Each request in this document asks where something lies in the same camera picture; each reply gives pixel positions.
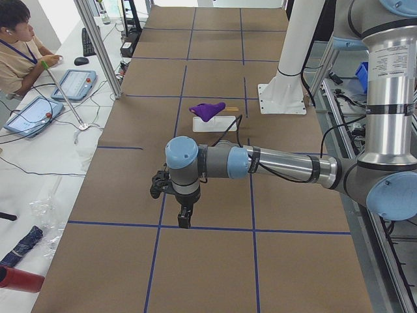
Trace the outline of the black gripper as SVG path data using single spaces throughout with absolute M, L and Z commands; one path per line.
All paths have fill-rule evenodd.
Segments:
M 200 195 L 200 190 L 195 190 L 191 194 L 175 193 L 175 198 L 180 203 L 180 213 L 177 216 L 180 228 L 189 229 L 191 227 L 191 217 L 194 204 L 198 202 Z

